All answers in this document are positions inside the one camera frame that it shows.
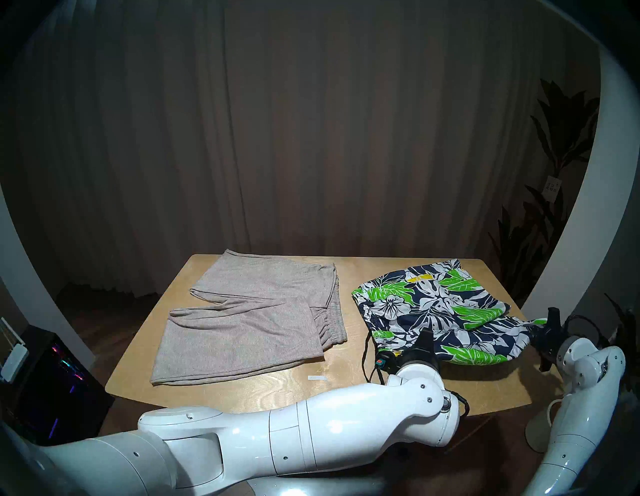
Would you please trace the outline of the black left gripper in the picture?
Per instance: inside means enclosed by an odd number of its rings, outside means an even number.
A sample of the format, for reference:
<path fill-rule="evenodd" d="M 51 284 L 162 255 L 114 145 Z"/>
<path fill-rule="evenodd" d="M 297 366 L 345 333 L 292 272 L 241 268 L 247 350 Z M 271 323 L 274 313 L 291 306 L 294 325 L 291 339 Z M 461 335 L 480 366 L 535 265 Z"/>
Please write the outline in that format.
<path fill-rule="evenodd" d="M 399 355 L 399 368 L 412 363 L 425 364 L 440 369 L 440 362 L 435 354 L 435 340 L 431 328 L 421 329 L 411 347 Z"/>

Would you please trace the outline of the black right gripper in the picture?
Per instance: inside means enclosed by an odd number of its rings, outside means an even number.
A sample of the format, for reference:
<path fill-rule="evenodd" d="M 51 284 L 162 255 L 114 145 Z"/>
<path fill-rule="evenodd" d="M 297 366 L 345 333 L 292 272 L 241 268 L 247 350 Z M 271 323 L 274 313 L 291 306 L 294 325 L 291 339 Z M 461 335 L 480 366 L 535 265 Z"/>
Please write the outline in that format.
<path fill-rule="evenodd" d="M 546 361 L 557 361 L 561 346 L 568 340 L 568 328 L 561 322 L 560 310 L 549 307 L 546 321 L 533 324 L 530 343 Z"/>

